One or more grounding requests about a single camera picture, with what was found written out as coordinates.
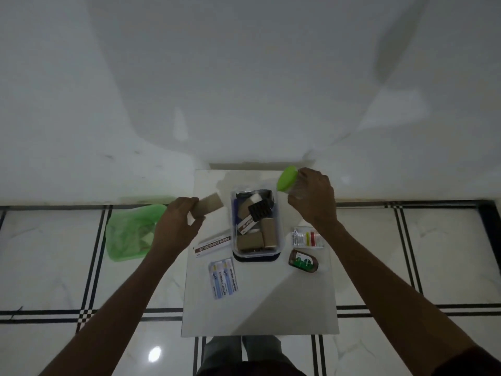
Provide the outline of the person's right hand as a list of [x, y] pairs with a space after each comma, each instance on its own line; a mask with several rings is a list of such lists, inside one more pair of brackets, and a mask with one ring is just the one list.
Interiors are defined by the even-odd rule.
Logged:
[[299, 175], [304, 182], [304, 207], [296, 211], [319, 232], [338, 226], [335, 193], [329, 177], [306, 167], [299, 169]]

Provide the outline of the person's left hand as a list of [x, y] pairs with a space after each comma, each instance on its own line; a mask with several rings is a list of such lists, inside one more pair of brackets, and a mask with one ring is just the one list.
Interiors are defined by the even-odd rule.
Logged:
[[189, 246], [200, 229], [188, 225], [188, 215], [198, 201], [197, 197], [179, 197], [167, 206], [155, 227], [152, 253], [177, 256]]

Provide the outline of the brown bandage roll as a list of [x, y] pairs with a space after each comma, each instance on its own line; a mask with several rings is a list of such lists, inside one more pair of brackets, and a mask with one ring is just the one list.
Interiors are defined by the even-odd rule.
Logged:
[[277, 227], [274, 218], [263, 218], [260, 221], [264, 249], [274, 250], [278, 246]]
[[224, 204], [219, 194], [215, 192], [209, 196], [199, 199], [199, 201], [193, 206], [190, 212], [194, 219], [199, 219], [223, 207]]
[[236, 238], [236, 250], [240, 253], [261, 251], [264, 248], [264, 237], [261, 232], [247, 233]]

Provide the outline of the clear jar with green lid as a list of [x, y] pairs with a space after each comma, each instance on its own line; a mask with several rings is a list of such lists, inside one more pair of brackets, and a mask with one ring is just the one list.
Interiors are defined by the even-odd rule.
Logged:
[[300, 178], [297, 167], [291, 165], [284, 169], [278, 178], [276, 189], [295, 198], [304, 197], [304, 182]]

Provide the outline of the person's right forearm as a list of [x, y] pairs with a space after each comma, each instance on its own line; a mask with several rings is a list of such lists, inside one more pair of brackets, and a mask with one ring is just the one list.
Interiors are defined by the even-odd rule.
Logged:
[[441, 310], [398, 277], [339, 223], [319, 232], [334, 250], [392, 347], [414, 376], [431, 376], [475, 347]]

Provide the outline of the person's left forearm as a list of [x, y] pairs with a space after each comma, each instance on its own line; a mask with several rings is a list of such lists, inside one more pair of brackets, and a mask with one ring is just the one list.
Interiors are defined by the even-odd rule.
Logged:
[[39, 376], [111, 376], [168, 268], [182, 249], [155, 245]]

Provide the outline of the long white brown ointment carton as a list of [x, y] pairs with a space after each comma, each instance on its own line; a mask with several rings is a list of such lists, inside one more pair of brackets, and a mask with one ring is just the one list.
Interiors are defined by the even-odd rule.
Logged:
[[196, 258], [200, 258], [213, 252], [225, 249], [232, 244], [232, 237], [226, 233], [218, 237], [207, 239], [193, 247]]

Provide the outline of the black plastic comb holder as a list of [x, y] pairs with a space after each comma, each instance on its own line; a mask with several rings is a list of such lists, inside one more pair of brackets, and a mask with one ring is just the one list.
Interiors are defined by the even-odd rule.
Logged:
[[248, 207], [248, 211], [253, 221], [259, 222], [262, 219], [271, 218], [273, 214], [274, 204], [275, 203], [269, 198], [251, 204]]

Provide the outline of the clear packet of coloured strips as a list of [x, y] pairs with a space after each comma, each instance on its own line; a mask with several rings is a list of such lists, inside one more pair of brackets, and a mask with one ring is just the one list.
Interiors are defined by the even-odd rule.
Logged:
[[321, 249], [325, 247], [322, 236], [312, 227], [295, 227], [291, 232], [293, 248]]

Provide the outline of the clear plastic storage box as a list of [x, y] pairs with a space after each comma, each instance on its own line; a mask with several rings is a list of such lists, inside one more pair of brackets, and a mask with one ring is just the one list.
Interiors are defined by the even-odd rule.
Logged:
[[[261, 251], [282, 251], [285, 239], [281, 228], [279, 202], [277, 191], [269, 185], [259, 185], [258, 187], [240, 187], [232, 190], [230, 193], [230, 223], [231, 223], [231, 240], [232, 250], [236, 250], [236, 238], [241, 235], [237, 232], [236, 226], [249, 215], [248, 207], [251, 205], [248, 200], [254, 193], [259, 193], [263, 199], [269, 198], [275, 204], [273, 207], [272, 218], [275, 219], [278, 235], [278, 246], [274, 250], [263, 249]], [[249, 230], [248, 233], [261, 232], [260, 221]]]

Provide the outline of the brown bottle with green label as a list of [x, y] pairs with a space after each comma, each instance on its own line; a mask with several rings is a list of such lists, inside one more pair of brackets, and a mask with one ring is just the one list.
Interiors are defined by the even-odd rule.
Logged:
[[297, 249], [291, 250], [288, 264], [307, 273], [315, 273], [319, 268], [319, 261], [313, 255]]

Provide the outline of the green plastic bag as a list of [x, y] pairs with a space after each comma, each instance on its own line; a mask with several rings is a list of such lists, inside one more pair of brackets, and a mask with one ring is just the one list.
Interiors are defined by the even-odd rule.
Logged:
[[114, 209], [105, 229], [106, 251], [114, 262], [141, 259], [149, 252], [164, 204]]

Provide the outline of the dark storage box lid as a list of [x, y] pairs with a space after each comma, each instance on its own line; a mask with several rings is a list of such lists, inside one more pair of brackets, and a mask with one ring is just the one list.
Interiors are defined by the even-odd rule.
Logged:
[[232, 251], [233, 258], [240, 263], [266, 263], [276, 261], [280, 255], [280, 251], [257, 251], [241, 253], [235, 250]]

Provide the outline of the person's legs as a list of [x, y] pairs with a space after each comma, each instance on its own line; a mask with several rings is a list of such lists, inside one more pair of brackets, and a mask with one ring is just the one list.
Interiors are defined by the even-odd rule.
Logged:
[[215, 336], [196, 376], [306, 376], [274, 335]]

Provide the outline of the dark shirt sleeve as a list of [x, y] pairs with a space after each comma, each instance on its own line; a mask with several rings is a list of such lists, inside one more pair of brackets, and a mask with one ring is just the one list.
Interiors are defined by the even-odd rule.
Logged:
[[431, 376], [501, 376], [501, 361], [475, 346], [438, 366]]

